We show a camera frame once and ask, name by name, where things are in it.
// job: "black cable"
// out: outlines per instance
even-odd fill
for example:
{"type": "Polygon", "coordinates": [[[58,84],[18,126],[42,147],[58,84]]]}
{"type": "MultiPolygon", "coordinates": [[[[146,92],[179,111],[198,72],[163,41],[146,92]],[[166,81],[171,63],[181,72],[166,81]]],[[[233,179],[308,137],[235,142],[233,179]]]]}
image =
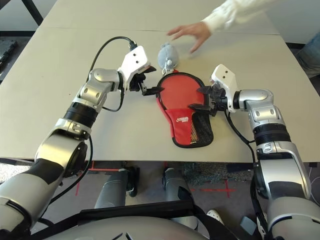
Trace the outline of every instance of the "black cable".
{"type": "Polygon", "coordinates": [[[250,149],[251,151],[251,155],[252,155],[252,161],[253,163],[256,162],[256,157],[255,157],[255,152],[254,150],[252,149],[252,147],[250,146],[250,143],[253,143],[253,141],[249,141],[247,140],[239,131],[238,129],[236,128],[236,126],[234,125],[234,123],[232,122],[231,120],[231,117],[230,117],[230,112],[229,114],[227,115],[227,111],[224,110],[224,115],[225,115],[225,118],[227,120],[227,122],[229,123],[230,127],[232,128],[232,130],[235,132],[235,134],[237,134],[237,136],[248,146],[248,148],[250,149]]]}
{"type": "Polygon", "coordinates": [[[120,105],[119,105],[119,107],[118,107],[117,109],[110,109],[110,108],[107,108],[107,107],[103,106],[102,109],[107,110],[107,111],[110,111],[110,112],[117,112],[117,111],[119,111],[120,108],[122,107],[122,104],[123,104],[124,98],[125,98],[125,89],[124,89],[124,87],[123,87],[123,84],[122,84],[122,86],[121,86],[121,90],[120,90],[120,91],[121,91],[121,92],[120,92],[120,105]]]}
{"type": "MultiPolygon", "coordinates": [[[[230,112],[229,112],[228,115],[227,115],[227,111],[224,110],[224,115],[225,115],[225,118],[226,118],[227,122],[229,123],[230,127],[231,127],[232,130],[235,132],[235,134],[237,134],[238,137],[239,137],[239,138],[248,146],[248,148],[250,149],[251,155],[252,155],[252,161],[253,161],[253,163],[255,163],[255,162],[256,162],[255,152],[254,152],[254,150],[252,149],[252,147],[250,146],[250,143],[253,143],[253,142],[255,142],[255,141],[254,141],[254,140],[252,140],[252,141],[247,140],[247,139],[238,131],[238,129],[236,128],[236,126],[234,125],[234,123],[233,123],[232,120],[231,120],[230,112]]],[[[264,213],[263,213],[263,211],[262,211],[260,202],[259,202],[259,200],[258,200],[258,198],[257,198],[256,182],[255,182],[255,177],[254,177],[254,176],[252,177],[251,184],[250,184],[250,197],[251,197],[251,201],[252,201],[252,205],[253,205],[254,212],[255,212],[257,218],[259,219],[260,224],[261,224],[264,232],[267,233],[267,232],[268,232],[268,224],[267,224],[267,221],[266,221],[266,219],[265,219],[264,213]]]]}
{"type": "Polygon", "coordinates": [[[92,158],[93,158],[93,154],[94,154],[94,146],[92,143],[92,139],[91,136],[89,136],[89,142],[90,142],[90,158],[88,160],[88,163],[85,166],[85,169],[83,171],[83,173],[81,174],[81,176],[79,176],[77,178],[77,180],[75,180],[69,187],[67,187],[64,191],[60,192],[58,195],[56,195],[55,197],[53,197],[49,203],[52,204],[54,201],[56,201],[57,199],[59,199],[61,196],[63,196],[64,194],[66,194],[70,189],[72,189],[75,185],[77,185],[78,182],[80,182],[80,180],[86,175],[86,173],[88,172],[88,169],[90,168],[90,164],[92,162],[92,158]]]}
{"type": "Polygon", "coordinates": [[[50,220],[48,220],[48,219],[45,219],[45,218],[42,218],[42,217],[40,217],[40,218],[38,219],[38,222],[39,222],[39,223],[42,223],[42,224],[44,224],[44,225],[47,225],[48,227],[51,227],[51,226],[55,225],[52,221],[50,221],[50,220]]]}
{"type": "Polygon", "coordinates": [[[112,41],[114,40],[117,40],[117,39],[124,39],[124,40],[127,40],[129,42],[129,45],[130,45],[130,51],[132,51],[133,49],[135,49],[137,47],[137,44],[132,41],[130,38],[126,37],[126,36],[115,36],[113,38],[110,38],[108,41],[106,41],[99,49],[99,51],[96,53],[94,59],[93,59],[93,62],[91,64],[91,67],[90,67],[90,70],[89,70],[89,73],[92,71],[92,69],[94,69],[94,66],[96,64],[96,61],[97,61],[97,58],[99,57],[101,51],[105,48],[105,46],[107,46],[109,43],[111,43],[112,41]]]}
{"type": "Polygon", "coordinates": [[[253,209],[255,212],[255,215],[260,221],[261,227],[263,228],[264,232],[268,232],[268,224],[264,216],[264,212],[262,211],[260,202],[257,198],[257,192],[256,192],[256,182],[255,182],[255,177],[253,176],[251,179],[251,184],[250,184],[250,197],[253,205],[253,209]]]}
{"type": "MultiPolygon", "coordinates": [[[[137,44],[136,44],[134,41],[132,41],[130,38],[126,37],[126,36],[115,36],[115,37],[113,37],[113,38],[110,38],[108,41],[106,41],[106,42],[100,47],[99,51],[96,53],[96,55],[95,55],[95,57],[94,57],[94,59],[93,59],[93,62],[92,62],[92,64],[91,64],[89,73],[94,69],[94,66],[95,66],[95,64],[96,64],[97,58],[99,57],[101,51],[105,48],[105,46],[107,46],[107,45],[108,45],[109,43],[111,43],[112,41],[118,40],[118,39],[127,40],[127,41],[129,42],[130,51],[132,51],[133,49],[135,49],[135,48],[137,47],[137,44]]],[[[120,110],[120,108],[122,107],[122,104],[123,104],[123,102],[124,102],[124,98],[125,98],[125,89],[124,89],[123,83],[120,82],[120,85],[121,85],[121,86],[120,86],[120,87],[121,87],[121,89],[120,89],[121,93],[120,93],[120,105],[119,105],[119,107],[118,107],[117,109],[110,109],[110,108],[107,108],[107,107],[103,106],[102,109],[107,110],[107,111],[110,111],[110,112],[117,112],[117,111],[120,110]]]]}

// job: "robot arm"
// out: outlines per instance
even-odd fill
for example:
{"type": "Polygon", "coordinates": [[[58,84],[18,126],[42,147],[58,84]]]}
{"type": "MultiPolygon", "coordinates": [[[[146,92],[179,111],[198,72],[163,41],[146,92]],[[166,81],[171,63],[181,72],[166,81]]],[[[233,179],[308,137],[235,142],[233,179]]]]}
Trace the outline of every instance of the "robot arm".
{"type": "Polygon", "coordinates": [[[239,91],[235,74],[222,64],[211,79],[211,92],[205,92],[209,93],[212,108],[248,112],[258,159],[254,164],[255,185],[258,193],[269,200],[269,234],[290,240],[320,236],[320,208],[309,200],[310,180],[280,110],[274,105],[272,92],[239,91]]]}
{"type": "MultiPolygon", "coordinates": [[[[30,233],[63,178],[76,174],[85,162],[87,140],[107,93],[140,90],[144,74],[155,70],[138,46],[117,70],[96,68],[80,88],[63,118],[39,146],[35,164],[0,185],[0,238],[18,239],[30,233]]],[[[152,88],[153,92],[161,89],[152,88]]]]}

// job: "gray stuffed toy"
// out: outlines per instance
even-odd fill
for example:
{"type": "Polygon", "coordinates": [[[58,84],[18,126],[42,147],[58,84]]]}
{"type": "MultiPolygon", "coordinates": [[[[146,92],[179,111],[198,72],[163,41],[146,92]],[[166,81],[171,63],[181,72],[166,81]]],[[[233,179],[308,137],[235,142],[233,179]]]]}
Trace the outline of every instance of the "gray stuffed toy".
{"type": "Polygon", "coordinates": [[[158,53],[158,64],[162,68],[162,74],[172,73],[178,62],[179,55],[176,48],[168,42],[161,45],[158,53]]]}

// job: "table surface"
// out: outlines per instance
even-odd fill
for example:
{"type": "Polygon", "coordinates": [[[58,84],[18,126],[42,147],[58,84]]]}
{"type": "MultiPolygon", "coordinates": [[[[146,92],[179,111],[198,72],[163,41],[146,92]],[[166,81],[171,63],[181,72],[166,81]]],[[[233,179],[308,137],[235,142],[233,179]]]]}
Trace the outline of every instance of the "table surface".
{"type": "MultiPolygon", "coordinates": [[[[225,0],[57,0],[41,27],[168,31],[199,22],[225,0]]],[[[224,32],[278,35],[269,18],[259,14],[224,32]]]]}
{"type": "MultiPolygon", "coordinates": [[[[75,29],[40,27],[0,86],[0,157],[33,158],[63,117],[85,82],[91,62],[105,40],[130,36],[144,46],[158,71],[145,84],[161,78],[159,47],[168,40],[161,31],[75,29]]],[[[320,98],[279,35],[216,33],[193,55],[194,40],[174,41],[178,70],[196,75],[208,84],[218,64],[236,74],[240,89],[270,89],[280,108],[291,140],[305,162],[319,161],[320,98]]],[[[117,69],[128,52],[127,43],[110,44],[96,67],[117,69]]],[[[119,104],[117,92],[108,94],[106,107],[119,104]]],[[[235,126],[253,138],[248,115],[232,114],[235,126]]],[[[94,160],[251,162],[249,149],[233,133],[222,113],[210,118],[214,140],[209,146],[185,149],[174,145],[170,127],[154,96],[128,92],[119,112],[101,111],[93,129],[94,160]]]]}

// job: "human hand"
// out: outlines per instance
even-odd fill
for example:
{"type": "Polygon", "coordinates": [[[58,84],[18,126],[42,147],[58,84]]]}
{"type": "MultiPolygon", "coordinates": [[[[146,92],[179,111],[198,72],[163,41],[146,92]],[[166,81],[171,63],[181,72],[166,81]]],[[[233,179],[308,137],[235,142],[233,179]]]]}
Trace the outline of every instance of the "human hand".
{"type": "Polygon", "coordinates": [[[192,35],[195,37],[196,42],[193,47],[190,49],[190,53],[193,53],[197,50],[210,36],[211,32],[208,26],[200,21],[197,23],[189,25],[181,25],[171,29],[168,33],[168,36],[174,35],[172,40],[178,39],[184,35],[192,35]]]}

